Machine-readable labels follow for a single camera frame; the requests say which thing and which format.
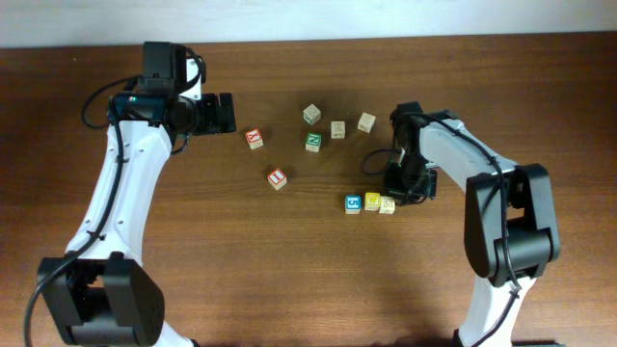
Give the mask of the yellow letter wooden block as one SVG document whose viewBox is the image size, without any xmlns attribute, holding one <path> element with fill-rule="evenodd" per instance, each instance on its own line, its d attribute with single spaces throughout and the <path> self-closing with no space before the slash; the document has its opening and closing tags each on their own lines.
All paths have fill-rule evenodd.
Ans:
<svg viewBox="0 0 617 347">
<path fill-rule="evenodd" d="M 364 195 L 364 209 L 367 211 L 378 211 L 381 206 L 381 194 L 376 192 L 366 192 Z"/>
</svg>

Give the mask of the blue number 5 block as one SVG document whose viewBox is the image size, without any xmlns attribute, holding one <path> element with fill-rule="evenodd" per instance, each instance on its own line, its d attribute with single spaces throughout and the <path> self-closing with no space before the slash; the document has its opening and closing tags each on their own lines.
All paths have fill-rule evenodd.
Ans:
<svg viewBox="0 0 617 347">
<path fill-rule="evenodd" d="M 362 197 L 358 195 L 346 196 L 344 210 L 346 214 L 359 214 L 362 211 Z"/>
</svg>

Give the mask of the wooden block with red side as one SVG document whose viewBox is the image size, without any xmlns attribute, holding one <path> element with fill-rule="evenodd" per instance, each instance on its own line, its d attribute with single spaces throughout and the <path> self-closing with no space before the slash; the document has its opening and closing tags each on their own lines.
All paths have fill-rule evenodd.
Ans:
<svg viewBox="0 0 617 347">
<path fill-rule="evenodd" d="M 381 196 L 380 197 L 380 214 L 393 214 L 396 208 L 396 202 L 393 197 Z"/>
</svg>

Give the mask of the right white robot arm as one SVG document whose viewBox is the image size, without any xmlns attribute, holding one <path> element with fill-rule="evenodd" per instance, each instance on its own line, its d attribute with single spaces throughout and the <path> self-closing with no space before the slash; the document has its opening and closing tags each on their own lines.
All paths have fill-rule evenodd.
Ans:
<svg viewBox="0 0 617 347">
<path fill-rule="evenodd" d="M 390 114 L 385 193 L 399 205 L 437 193 L 437 172 L 465 194 L 464 248 L 475 274 L 455 346 L 509 346 L 523 299 L 561 251 L 548 171 L 520 165 L 474 137 L 448 110 L 426 113 L 416 102 Z"/>
</svg>

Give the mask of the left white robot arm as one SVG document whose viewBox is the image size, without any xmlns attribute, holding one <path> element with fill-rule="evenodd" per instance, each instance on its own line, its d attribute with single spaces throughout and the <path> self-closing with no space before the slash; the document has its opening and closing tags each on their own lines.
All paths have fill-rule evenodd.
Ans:
<svg viewBox="0 0 617 347">
<path fill-rule="evenodd" d="M 72 346 L 194 346 L 165 320 L 162 290 L 143 268 L 143 240 L 159 175 L 175 142 L 235 129 L 229 94 L 203 94 L 201 57 L 149 63 L 108 100 L 104 163 L 64 256 L 44 258 L 27 310 L 43 298 Z"/>
</svg>

